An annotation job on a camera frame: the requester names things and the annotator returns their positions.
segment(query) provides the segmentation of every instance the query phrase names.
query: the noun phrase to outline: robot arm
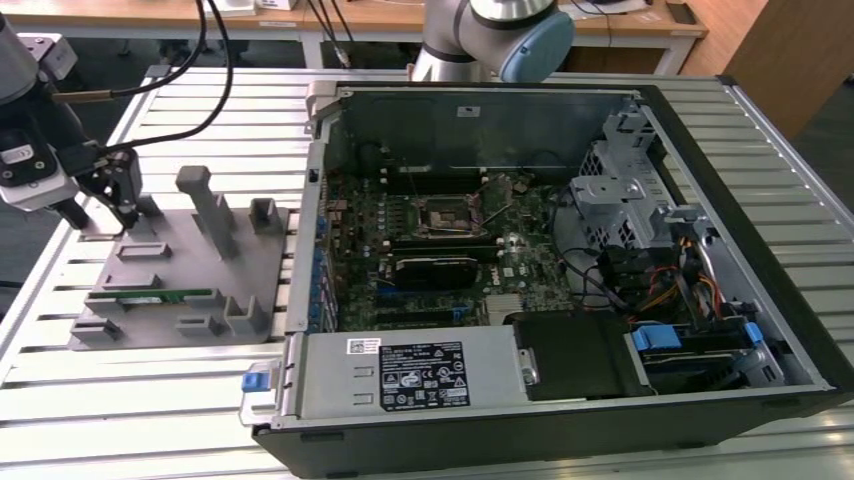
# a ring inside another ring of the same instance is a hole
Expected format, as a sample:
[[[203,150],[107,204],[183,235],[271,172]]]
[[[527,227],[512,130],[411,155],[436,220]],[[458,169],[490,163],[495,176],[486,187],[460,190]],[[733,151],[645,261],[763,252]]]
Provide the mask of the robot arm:
[[[412,80],[542,82],[572,44],[556,0],[430,0]]]
[[[103,154],[71,107],[53,101],[56,57],[43,57],[43,65],[33,56],[45,42],[27,47],[0,14],[0,196],[21,210],[55,210],[81,229],[89,218],[75,196],[83,192],[129,228],[141,188],[136,153]]]

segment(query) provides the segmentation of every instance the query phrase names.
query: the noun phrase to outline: aluminum table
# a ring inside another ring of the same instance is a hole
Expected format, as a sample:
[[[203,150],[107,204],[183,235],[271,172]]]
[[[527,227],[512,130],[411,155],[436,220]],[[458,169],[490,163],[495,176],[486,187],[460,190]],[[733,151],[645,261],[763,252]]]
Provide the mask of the aluminum table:
[[[299,208],[312,80],[403,80],[399,71],[240,70],[226,111],[190,140],[139,149],[144,190],[161,208],[187,208],[175,188],[183,165],[203,164],[232,207],[274,197]],[[135,98],[112,142],[184,130],[207,116],[222,69],[194,69]],[[560,83],[654,83],[849,359],[854,359],[854,221],[739,89],[715,79],[559,75]],[[695,198],[674,174],[683,195]],[[298,232],[294,213],[287,251]],[[280,354],[290,267],[283,259],[274,341],[263,345],[72,352],[73,318],[111,241],[80,241],[63,222],[0,324],[0,476],[152,479],[294,478],[238,420],[240,377]],[[854,403],[771,423],[721,445],[555,462],[423,472],[406,479],[853,478]]]

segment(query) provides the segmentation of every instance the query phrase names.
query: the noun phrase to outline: blue connector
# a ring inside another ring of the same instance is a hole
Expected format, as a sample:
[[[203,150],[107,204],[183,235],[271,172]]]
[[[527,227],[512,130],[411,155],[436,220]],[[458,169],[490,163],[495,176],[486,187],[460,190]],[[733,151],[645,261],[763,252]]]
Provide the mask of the blue connector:
[[[318,238],[326,234],[326,218],[318,217]]]
[[[240,385],[243,393],[266,392],[270,390],[270,373],[268,372],[247,372],[243,374],[243,384]]]
[[[454,312],[454,323],[456,323],[463,319],[463,315],[468,313],[468,307],[454,307],[451,311]]]
[[[631,333],[639,352],[659,348],[682,348],[677,329],[671,325],[645,325]]]
[[[745,324],[745,332],[747,332],[747,337],[750,337],[750,341],[754,345],[759,345],[765,340],[765,336],[762,335],[762,330],[759,330],[759,325],[754,322],[747,322]]]

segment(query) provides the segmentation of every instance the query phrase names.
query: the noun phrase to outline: wooden desk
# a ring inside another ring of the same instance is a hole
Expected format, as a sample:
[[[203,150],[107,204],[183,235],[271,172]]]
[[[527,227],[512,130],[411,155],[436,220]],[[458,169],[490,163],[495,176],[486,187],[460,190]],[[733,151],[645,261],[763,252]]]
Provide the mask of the wooden desk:
[[[304,2],[295,10],[258,10],[226,18],[234,40],[299,40]],[[77,38],[194,39],[199,14],[192,0],[0,0],[19,32],[53,32]],[[212,21],[208,38],[219,38]]]
[[[342,13],[350,24],[358,41],[374,42],[420,42],[424,25],[424,8],[420,5],[388,3],[383,0],[339,0]],[[344,37],[343,27],[334,12],[332,23],[340,38]],[[611,38],[609,38],[609,21]],[[655,73],[674,75],[679,73],[685,59],[694,46],[694,41],[706,33],[703,25],[682,25],[675,23],[663,0],[655,0],[653,6],[639,12],[626,15],[576,20],[576,37],[574,46],[615,48],[655,48],[663,49],[665,55],[659,61]],[[310,9],[303,18],[306,30],[320,34],[320,23]],[[320,34],[303,41],[323,41]]]
[[[339,5],[358,41],[414,42],[422,40],[424,9],[380,0],[358,0]],[[192,0],[0,0],[0,11],[20,32],[56,32],[81,38],[192,39],[198,37],[198,14]],[[332,14],[336,30],[343,30]],[[611,16],[611,33],[604,18],[576,22],[575,46],[663,49],[657,74],[679,72],[701,25],[674,23],[663,0],[651,9]],[[259,9],[254,17],[226,19],[235,40],[298,40],[306,66],[323,68],[320,44],[324,34],[303,0],[295,10]],[[208,37],[218,38],[216,28]]]

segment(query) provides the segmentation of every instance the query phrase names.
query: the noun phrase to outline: warning label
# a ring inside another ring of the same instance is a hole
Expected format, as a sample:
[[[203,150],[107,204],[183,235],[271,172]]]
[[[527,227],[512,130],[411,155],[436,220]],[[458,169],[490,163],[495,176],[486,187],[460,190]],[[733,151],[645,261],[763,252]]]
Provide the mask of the warning label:
[[[387,412],[471,405],[462,342],[384,345],[379,369]]]

